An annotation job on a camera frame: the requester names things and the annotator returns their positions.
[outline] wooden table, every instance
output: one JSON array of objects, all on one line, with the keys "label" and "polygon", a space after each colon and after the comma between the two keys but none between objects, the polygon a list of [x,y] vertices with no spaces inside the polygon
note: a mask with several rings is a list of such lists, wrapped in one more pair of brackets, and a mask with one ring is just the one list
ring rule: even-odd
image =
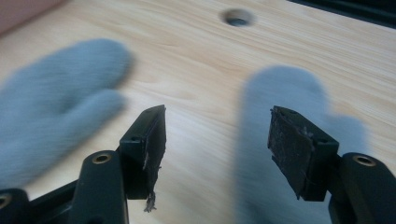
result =
[{"label": "wooden table", "polygon": [[[242,8],[252,25],[222,13]],[[166,105],[167,151],[158,210],[129,202],[132,223],[232,223],[233,154],[242,86],[255,71],[290,64],[318,75],[332,110],[367,125],[375,155],[396,172],[396,31],[287,1],[68,1],[0,36],[0,80],[75,42],[107,37],[134,53],[120,86],[126,109],[26,186],[31,199],[76,178],[95,151],[115,149],[146,108]]]}]

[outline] metal ring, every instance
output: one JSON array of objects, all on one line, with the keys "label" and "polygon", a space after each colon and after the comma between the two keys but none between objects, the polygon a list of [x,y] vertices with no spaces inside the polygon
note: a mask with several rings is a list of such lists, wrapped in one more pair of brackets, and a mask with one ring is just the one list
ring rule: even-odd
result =
[{"label": "metal ring", "polygon": [[102,164],[111,160],[111,155],[108,153],[101,153],[93,157],[92,162],[95,164]]},{"label": "metal ring", "polygon": [[373,159],[368,158],[366,156],[356,155],[353,157],[353,160],[361,165],[365,166],[376,166],[376,162]]},{"label": "metal ring", "polygon": [[0,209],[5,208],[12,201],[12,195],[9,193],[0,195]]}]

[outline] gray mitten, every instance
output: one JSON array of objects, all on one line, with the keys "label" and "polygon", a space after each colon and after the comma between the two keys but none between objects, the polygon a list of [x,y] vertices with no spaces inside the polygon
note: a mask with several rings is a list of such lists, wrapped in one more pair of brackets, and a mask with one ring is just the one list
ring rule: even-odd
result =
[{"label": "gray mitten", "polygon": [[20,188],[122,108],[131,57],[112,40],[81,42],[15,72],[0,87],[0,189]]},{"label": "gray mitten", "polygon": [[363,125],[329,111],[326,94],[305,70],[276,66],[255,74],[243,98],[235,154],[237,223],[331,223],[326,202],[298,201],[286,177],[272,161],[267,139],[274,105],[295,110],[340,143],[339,155],[367,154]]}]

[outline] black object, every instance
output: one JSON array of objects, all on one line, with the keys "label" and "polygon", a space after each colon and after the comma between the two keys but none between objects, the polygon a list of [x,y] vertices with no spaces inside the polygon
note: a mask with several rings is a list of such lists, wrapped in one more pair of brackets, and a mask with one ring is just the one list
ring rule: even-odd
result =
[{"label": "black object", "polygon": [[337,155],[338,142],[296,111],[274,106],[268,136],[273,160],[297,197],[332,194],[332,223],[395,223],[396,179],[381,161],[360,153]]},{"label": "black object", "polygon": [[396,28],[395,0],[289,0],[339,15]]},{"label": "black object", "polygon": [[1,224],[128,223],[126,199],[148,199],[165,152],[165,107],[145,110],[116,151],[87,157],[79,179],[29,202],[22,189],[0,190]]}]

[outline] light wood surface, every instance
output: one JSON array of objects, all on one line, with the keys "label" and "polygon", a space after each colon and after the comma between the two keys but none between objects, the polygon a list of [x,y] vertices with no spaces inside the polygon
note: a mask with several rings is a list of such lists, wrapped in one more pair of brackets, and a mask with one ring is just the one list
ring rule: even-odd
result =
[{"label": "light wood surface", "polygon": [[[220,15],[243,8],[248,27]],[[396,173],[396,31],[287,1],[69,1],[0,36],[0,81],[75,42],[107,37],[134,54],[120,85],[126,109],[26,190],[31,199],[76,178],[95,151],[115,149],[144,109],[166,105],[167,150],[157,208],[129,202],[131,223],[233,223],[233,151],[241,88],[290,64],[318,75],[334,112],[367,125],[374,154]]]}]

